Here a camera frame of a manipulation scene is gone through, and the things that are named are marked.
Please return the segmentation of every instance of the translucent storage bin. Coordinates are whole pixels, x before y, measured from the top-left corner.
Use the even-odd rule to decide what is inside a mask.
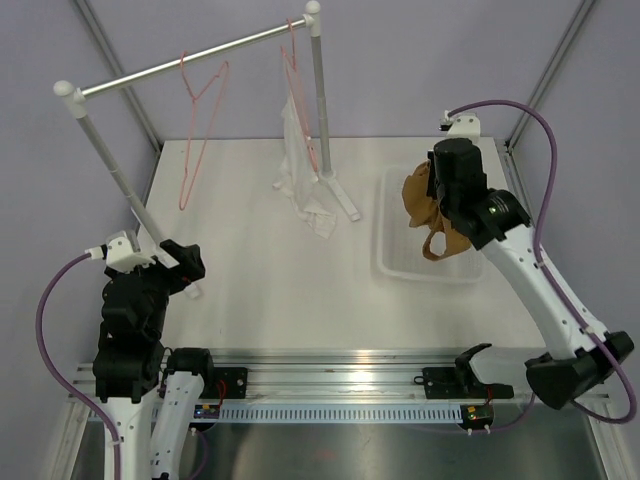
[[[409,214],[402,203],[402,186],[414,168],[393,165],[383,174],[376,244],[378,268],[386,275],[407,280],[449,284],[479,281],[485,258],[473,247],[438,262],[422,256],[422,245],[429,235],[429,228],[409,228]],[[444,234],[437,233],[431,242],[431,250],[441,254],[444,249]]]

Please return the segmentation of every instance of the white garment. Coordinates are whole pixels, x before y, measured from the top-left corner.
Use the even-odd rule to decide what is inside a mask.
[[[309,224],[315,233],[329,238],[336,228],[336,214],[327,211],[314,198],[313,188],[318,177],[313,171],[307,145],[300,126],[291,91],[282,110],[284,119],[285,156],[273,188],[280,190],[291,200],[296,215]]]

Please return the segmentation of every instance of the white table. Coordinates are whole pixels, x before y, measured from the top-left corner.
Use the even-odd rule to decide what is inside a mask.
[[[191,202],[178,209],[185,141],[165,144],[148,199],[163,232],[198,243],[207,267],[203,296],[172,297],[167,346],[305,351],[466,349],[481,342],[544,346],[533,320],[502,275],[487,262],[477,284],[450,286],[386,277],[375,266],[374,237],[385,166],[417,165],[441,138],[332,139],[339,180],[362,220],[338,213],[329,240],[294,214],[272,182],[282,140],[216,140],[207,146]],[[194,142],[197,158],[200,142]],[[479,143],[490,185],[506,188],[493,139]],[[141,232],[143,245],[149,245]]]

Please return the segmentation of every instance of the metal pole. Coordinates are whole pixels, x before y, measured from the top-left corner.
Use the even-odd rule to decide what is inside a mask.
[[[109,73],[114,77],[124,75],[125,72],[122,65],[114,52],[102,24],[91,7],[89,0],[71,0],[71,3],[84,23],[87,29],[87,34],[92,40],[98,53],[100,53]],[[131,110],[131,114],[137,120],[140,128],[144,131],[147,139],[149,140],[149,143],[156,154],[156,158],[159,158],[162,153],[162,142],[160,141],[158,132],[156,132],[151,120],[149,120],[147,113],[144,108],[142,108],[142,104],[140,103],[138,96],[132,88],[125,88],[121,93],[123,100]]]
[[[533,89],[533,93],[527,100],[527,105],[529,105],[530,107],[537,109],[542,103],[542,100],[544,99],[549,86],[556,77],[558,71],[560,70],[560,67],[564,64],[567,53],[571,49],[571,46],[575,42],[578,34],[582,31],[586,20],[593,12],[594,7],[598,3],[598,1],[599,0],[582,0],[580,5],[576,9],[573,17],[571,18],[571,21],[569,22],[569,25],[567,26],[565,32],[562,35],[562,38],[560,39],[560,42],[556,46],[553,55],[551,55],[551,58],[549,59],[549,62],[545,67],[544,73],[538,80],[538,83]],[[518,121],[516,122],[516,125],[507,140],[507,147],[510,151],[513,151],[516,144],[522,138],[522,134],[524,133],[524,130],[527,127],[530,119],[531,116],[526,113],[522,113],[518,118]]]
[[[298,28],[306,27],[307,20],[302,17],[298,20],[291,22],[291,27],[296,30]],[[229,43],[224,43],[222,45],[218,45],[217,47],[211,47],[206,50],[202,50],[197,53],[192,53],[191,55],[186,55],[183,59],[183,63],[185,65],[196,62],[198,60],[204,60],[206,58],[220,55],[222,53],[230,52],[231,50],[235,50],[236,48],[244,47],[247,45],[251,45],[253,43],[260,42],[262,40],[266,40],[268,38],[277,37],[278,35],[282,35],[284,33],[289,32],[290,27],[289,24],[285,24],[279,27],[271,28],[269,30],[265,30],[263,32],[254,33],[253,35],[249,35],[247,37],[239,38],[237,40],[233,40]],[[169,70],[173,70],[180,67],[180,59],[177,58],[175,60],[171,60],[169,62],[161,63],[160,65],[156,65],[154,67],[145,68],[144,70],[139,70],[134,73],[130,73],[127,75],[123,75],[121,77],[115,78],[113,80],[109,80],[108,82],[100,83],[98,85],[93,85],[91,87],[86,87],[81,89],[82,96],[85,99],[90,99],[92,97],[96,97],[103,93],[109,92],[111,90],[117,90],[120,88],[124,88],[128,85],[131,85],[139,80],[152,77],[154,75],[158,75],[160,73],[167,72]]]
[[[316,80],[316,103],[318,105],[318,126],[320,128],[320,153],[322,173],[331,173],[331,150],[329,149],[329,119],[327,118],[327,99],[324,93],[324,69],[322,66],[322,44],[320,36],[311,37],[313,72]]]
[[[113,179],[118,184],[118,187],[120,187],[120,190],[122,190],[124,196],[127,197],[134,215],[138,218],[142,226],[147,230],[154,243],[159,246],[160,242],[164,240],[164,236],[162,235],[162,233],[160,233],[160,229],[156,225],[156,222],[153,220],[153,218],[151,218],[151,215],[149,215],[149,212],[147,212],[147,210],[144,208],[144,205],[140,201],[140,198],[138,198],[138,196],[136,195],[136,192],[133,191],[133,188],[127,180],[127,177],[125,177],[120,170],[118,163],[113,158],[113,155],[109,151],[109,147],[107,147],[107,145],[104,143],[104,140],[96,130],[96,127],[93,125],[91,118],[89,118],[88,115],[85,115],[83,117],[76,118],[76,120],[93,145],[93,148],[95,148],[96,152],[98,152],[98,155],[100,155],[100,158],[106,165],[107,170],[109,170],[109,173],[111,174]]]

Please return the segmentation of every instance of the purple wall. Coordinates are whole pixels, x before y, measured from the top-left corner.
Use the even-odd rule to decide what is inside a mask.
[[[558,138],[558,179],[543,242],[587,306],[613,331],[640,344],[640,30],[636,0],[600,2],[546,98],[542,114]],[[549,146],[530,127],[516,150],[537,213]],[[625,363],[640,393],[640,355]],[[620,382],[620,410],[627,400]],[[640,420],[627,426],[632,451]]]
[[[133,225],[125,201],[54,96],[56,80],[107,77],[68,2],[11,1],[0,16],[0,472],[41,478],[65,399],[37,353],[34,314],[53,274],[85,248]],[[138,190],[153,155],[118,95],[89,105]],[[71,375],[96,350],[104,265],[79,266],[51,297],[45,334]]]
[[[136,70],[299,17],[306,0],[93,0],[126,70]],[[445,108],[488,98],[526,101],[578,0],[321,0],[329,125],[334,136],[435,134]],[[309,37],[296,35],[308,105]],[[219,138],[282,137],[282,36],[224,59],[231,77]],[[188,67],[204,85],[223,58]],[[136,87],[165,138],[184,138],[190,100],[175,71]],[[203,98],[204,135],[214,93]],[[483,114],[506,136],[517,113]]]

